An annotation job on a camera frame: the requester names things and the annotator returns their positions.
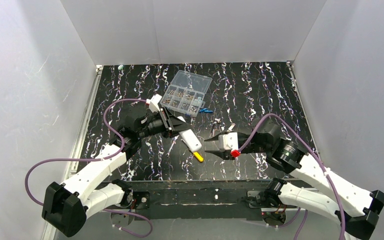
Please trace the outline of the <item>white remote control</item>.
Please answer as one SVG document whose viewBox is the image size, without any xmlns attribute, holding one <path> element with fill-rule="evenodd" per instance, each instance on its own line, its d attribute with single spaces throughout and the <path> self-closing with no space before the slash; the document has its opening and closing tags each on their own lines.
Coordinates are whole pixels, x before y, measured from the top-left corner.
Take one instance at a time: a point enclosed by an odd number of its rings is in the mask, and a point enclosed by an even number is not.
<svg viewBox="0 0 384 240">
<path fill-rule="evenodd" d="M 179 135 L 191 152 L 198 152 L 202 148 L 200 140 L 191 129 L 181 131 Z"/>
</svg>

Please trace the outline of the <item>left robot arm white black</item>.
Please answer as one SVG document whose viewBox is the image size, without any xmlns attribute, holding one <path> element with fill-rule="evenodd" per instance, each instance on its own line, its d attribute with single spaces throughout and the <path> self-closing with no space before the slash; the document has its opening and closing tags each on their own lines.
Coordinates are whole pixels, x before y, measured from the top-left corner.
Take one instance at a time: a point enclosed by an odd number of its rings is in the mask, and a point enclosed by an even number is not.
<svg viewBox="0 0 384 240">
<path fill-rule="evenodd" d="M 88 218 L 107 207 L 130 208 L 134 192 L 125 181 L 115 179 L 101 189 L 98 186 L 138 152 L 143 139 L 158 134 L 164 138 L 180 136 L 191 152 L 202 147 L 192 127 L 165 107 L 148 110 L 138 118 L 129 113 L 97 158 L 62 183 L 53 182 L 47 187 L 42 218 L 66 237 L 72 237 Z"/>
</svg>

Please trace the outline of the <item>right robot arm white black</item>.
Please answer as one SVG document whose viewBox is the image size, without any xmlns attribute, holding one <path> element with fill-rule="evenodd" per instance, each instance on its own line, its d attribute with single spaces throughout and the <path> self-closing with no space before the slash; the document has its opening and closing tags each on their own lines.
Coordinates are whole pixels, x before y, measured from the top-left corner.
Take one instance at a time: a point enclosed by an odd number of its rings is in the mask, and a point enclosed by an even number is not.
<svg viewBox="0 0 384 240">
<path fill-rule="evenodd" d="M 217 142 L 215 156 L 234 160 L 241 154 L 265 154 L 271 167 L 314 188 L 309 191 L 274 178 L 265 190 L 250 191 L 243 198 L 250 208 L 298 207 L 332 220 L 346 239 L 371 238 L 384 207 L 384 193 L 360 188 L 327 169 L 302 144 L 286 139 L 277 123 L 264 120 L 250 134 L 228 130 L 211 141 Z"/>
</svg>

